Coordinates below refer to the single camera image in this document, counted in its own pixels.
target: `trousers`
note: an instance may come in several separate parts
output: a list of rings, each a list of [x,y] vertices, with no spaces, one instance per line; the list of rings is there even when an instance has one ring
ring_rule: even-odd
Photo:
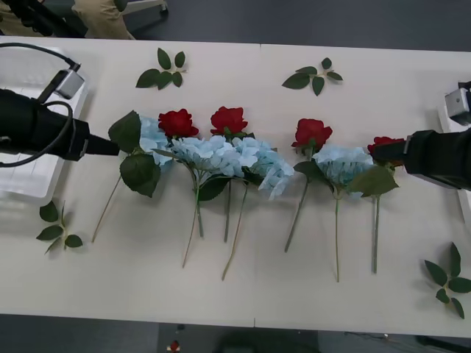
[[[95,38],[134,39],[127,31],[123,16],[113,0],[75,0],[72,10]],[[0,1],[0,30],[5,35],[41,36],[31,28],[23,26],[21,20],[2,1]]]

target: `hydrangea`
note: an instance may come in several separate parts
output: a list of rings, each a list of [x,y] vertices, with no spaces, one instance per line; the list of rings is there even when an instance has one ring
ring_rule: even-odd
[[[141,120],[141,139],[139,140],[139,146],[144,152],[152,154],[155,164],[160,165],[162,168],[166,163],[171,161],[171,158],[152,150],[161,149],[163,151],[170,151],[169,140],[165,136],[165,132],[159,129],[157,120],[142,115],[139,115],[139,118]]]
[[[227,177],[244,176],[242,166],[247,166],[247,163],[223,136],[213,136],[207,141],[182,138],[172,140],[172,143],[173,153],[196,171],[205,172],[204,178],[199,182],[204,182],[214,174],[224,174]]]
[[[281,195],[289,178],[294,175],[293,167],[265,141],[234,138],[233,144],[241,158],[247,162],[249,171],[263,177],[258,190],[270,190],[270,200]]]
[[[341,187],[347,186],[359,173],[374,165],[371,155],[360,147],[349,149],[325,145],[313,159],[330,182]]]

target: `gray floor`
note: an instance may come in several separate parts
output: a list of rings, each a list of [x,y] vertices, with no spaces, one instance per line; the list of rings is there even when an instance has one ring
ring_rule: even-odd
[[[168,0],[128,15],[142,40],[276,43],[389,49],[471,51],[470,0]],[[259,335],[276,341],[269,352],[429,352],[414,339],[402,344],[340,332],[266,331],[221,327],[0,315],[0,352],[163,353],[175,338],[182,353],[211,353],[223,339]],[[295,342],[289,349],[286,340]]]
[[[127,16],[138,39],[471,51],[469,0],[168,3],[166,21],[156,9]]]

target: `white table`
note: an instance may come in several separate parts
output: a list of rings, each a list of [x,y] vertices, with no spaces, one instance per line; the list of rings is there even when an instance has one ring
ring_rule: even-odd
[[[332,126],[331,143],[365,146],[374,136],[405,137],[438,128],[435,107],[459,79],[471,77],[471,54],[225,43],[2,38],[61,47],[82,63],[92,97],[84,119],[96,135],[130,110],[148,116],[187,108],[208,137],[222,105],[243,107],[249,130],[272,142],[287,160],[297,121]],[[179,89],[135,89],[140,73],[157,66],[156,52],[185,51],[188,73]],[[310,89],[281,87],[294,70],[329,56],[345,83]],[[69,163],[57,196],[73,212],[71,231],[90,239],[118,177],[118,159],[84,157]],[[241,240],[227,278],[230,253],[222,241],[223,198],[202,211],[205,239],[194,238],[181,262],[193,204],[187,172],[176,166],[147,199],[118,188],[95,244],[43,256],[35,240],[38,209],[0,203],[0,313],[113,318],[189,324],[331,329],[471,337],[435,298],[422,260],[437,261],[454,241],[471,277],[471,238],[456,192],[397,173],[401,188],[383,198],[378,275],[370,272],[372,205],[345,200],[340,209],[341,282],[334,274],[334,202],[312,187],[288,254],[283,252],[301,176],[277,201],[249,195]],[[240,195],[233,203],[232,232]],[[460,295],[471,315],[471,295]]]

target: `red rose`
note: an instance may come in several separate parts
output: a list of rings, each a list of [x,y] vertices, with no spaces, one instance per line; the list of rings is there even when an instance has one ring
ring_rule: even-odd
[[[375,138],[373,141],[375,143],[373,143],[372,145],[368,145],[368,151],[369,151],[370,154],[373,154],[373,152],[375,151],[376,146],[388,145],[388,144],[394,143],[394,142],[403,142],[405,140],[403,138],[387,138],[386,136],[383,136],[381,138]],[[399,160],[398,161],[392,161],[390,163],[395,167],[403,164]]]
[[[325,144],[325,141],[332,135],[332,129],[316,119],[301,119],[297,123],[296,142],[292,147],[309,146],[309,141],[313,138],[316,141],[314,149],[319,151]]]
[[[228,128],[231,134],[242,132],[247,127],[247,122],[244,121],[242,115],[244,108],[230,108],[220,107],[217,112],[211,116],[211,123],[215,129],[211,130],[213,135],[226,135],[224,128]]]
[[[190,138],[198,135],[199,130],[193,126],[191,114],[186,109],[179,112],[171,111],[166,114],[159,115],[159,127],[165,132],[169,138]]]

